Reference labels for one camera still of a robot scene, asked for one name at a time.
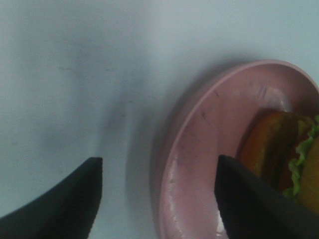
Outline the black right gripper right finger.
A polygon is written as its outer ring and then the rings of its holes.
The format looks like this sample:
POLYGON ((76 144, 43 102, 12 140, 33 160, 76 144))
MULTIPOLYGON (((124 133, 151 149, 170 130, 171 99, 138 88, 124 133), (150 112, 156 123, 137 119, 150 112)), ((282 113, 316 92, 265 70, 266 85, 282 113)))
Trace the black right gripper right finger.
POLYGON ((230 239, 317 239, 319 217, 220 155, 214 194, 230 239))

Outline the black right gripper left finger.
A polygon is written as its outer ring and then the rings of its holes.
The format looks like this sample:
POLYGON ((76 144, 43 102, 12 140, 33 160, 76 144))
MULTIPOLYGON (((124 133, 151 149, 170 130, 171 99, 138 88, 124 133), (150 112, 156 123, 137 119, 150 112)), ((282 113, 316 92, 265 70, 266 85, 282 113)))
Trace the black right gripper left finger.
POLYGON ((91 157, 49 191, 0 219, 2 239, 86 239, 102 198, 103 159, 91 157))

